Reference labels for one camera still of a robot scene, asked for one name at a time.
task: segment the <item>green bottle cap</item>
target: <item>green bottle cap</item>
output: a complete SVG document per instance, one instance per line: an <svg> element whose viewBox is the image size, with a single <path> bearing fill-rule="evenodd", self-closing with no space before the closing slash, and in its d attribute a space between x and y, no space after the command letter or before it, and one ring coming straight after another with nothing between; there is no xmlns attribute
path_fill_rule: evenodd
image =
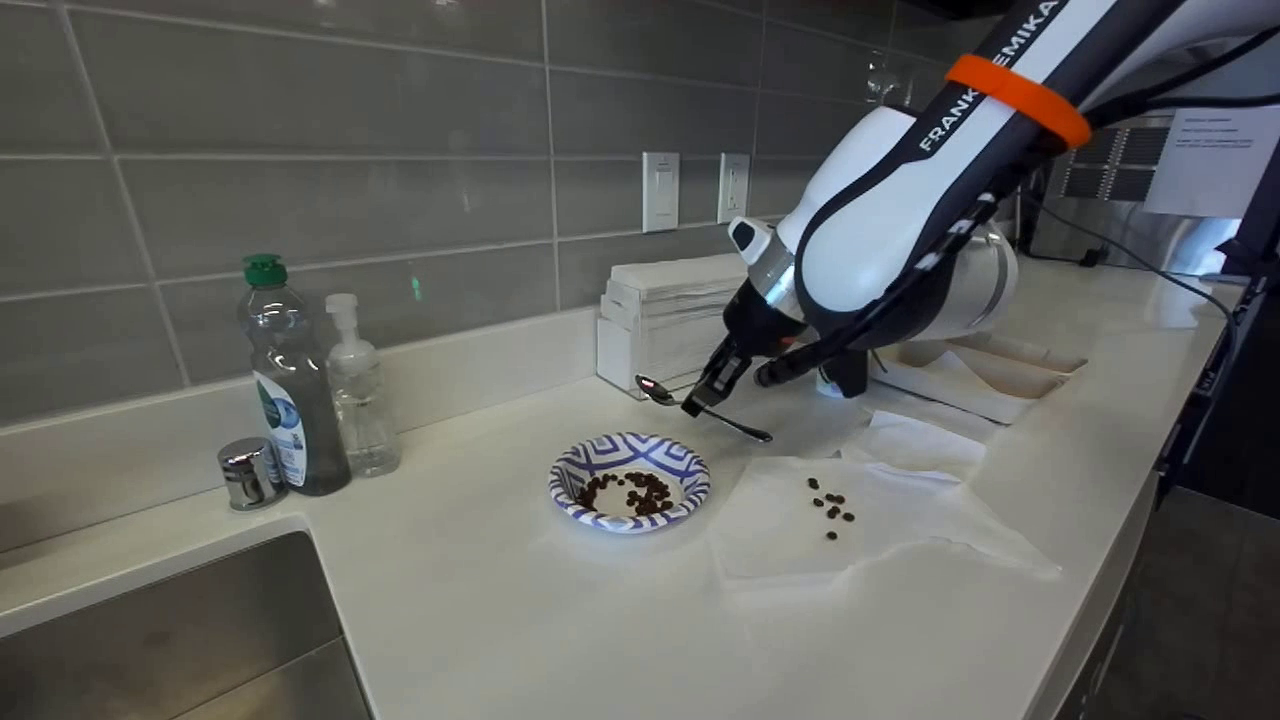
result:
<svg viewBox="0 0 1280 720"><path fill-rule="evenodd" d="M274 254L243 257L243 283L255 290L255 291L259 290L285 290L287 283L287 270Z"/></svg>

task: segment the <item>sink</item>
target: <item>sink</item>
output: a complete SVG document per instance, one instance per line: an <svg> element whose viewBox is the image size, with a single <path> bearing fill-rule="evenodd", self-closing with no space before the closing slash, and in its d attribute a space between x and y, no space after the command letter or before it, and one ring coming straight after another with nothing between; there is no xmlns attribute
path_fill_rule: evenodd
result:
<svg viewBox="0 0 1280 720"><path fill-rule="evenodd" d="M307 535L0 642L6 720L372 718Z"/></svg>

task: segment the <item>orange band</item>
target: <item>orange band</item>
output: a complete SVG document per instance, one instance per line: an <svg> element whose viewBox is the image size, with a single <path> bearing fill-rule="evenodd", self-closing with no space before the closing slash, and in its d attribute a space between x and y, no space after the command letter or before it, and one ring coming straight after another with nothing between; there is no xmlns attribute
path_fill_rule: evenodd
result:
<svg viewBox="0 0 1280 720"><path fill-rule="evenodd" d="M1033 115L1040 129L1061 136L1070 147L1079 147L1092 136L1090 122L1061 91L1033 84L1023 78L1016 78L1014 68L994 66L986 56L962 56L952 66L950 82L975 87L986 98L998 98L1001 103Z"/></svg>

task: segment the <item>blue and white plate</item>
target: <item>blue and white plate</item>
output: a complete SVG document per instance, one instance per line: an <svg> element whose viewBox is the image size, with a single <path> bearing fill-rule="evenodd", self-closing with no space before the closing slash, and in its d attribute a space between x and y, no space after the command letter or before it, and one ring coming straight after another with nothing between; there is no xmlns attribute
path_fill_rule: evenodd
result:
<svg viewBox="0 0 1280 720"><path fill-rule="evenodd" d="M614 535L663 531L707 498L707 464L667 438L609 432L553 464L553 503L569 522Z"/></svg>

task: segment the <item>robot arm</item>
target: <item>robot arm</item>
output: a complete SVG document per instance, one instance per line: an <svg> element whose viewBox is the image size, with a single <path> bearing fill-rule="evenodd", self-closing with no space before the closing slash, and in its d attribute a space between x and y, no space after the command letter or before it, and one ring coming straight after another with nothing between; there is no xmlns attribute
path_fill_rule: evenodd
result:
<svg viewBox="0 0 1280 720"><path fill-rule="evenodd" d="M973 56L1092 107L1181 46L1274 23L1277 0L1022 0ZM733 226L749 283L723 309L727 337L684 414L721 403L758 356L769 356L758 379L781 385L919 337L952 300L958 275L994 283L962 250L1022 177L1065 147L1040 115L968 84L950 84L919 115L869 114L778 232ZM994 257L990 270L1014 274L1014 257Z"/></svg>

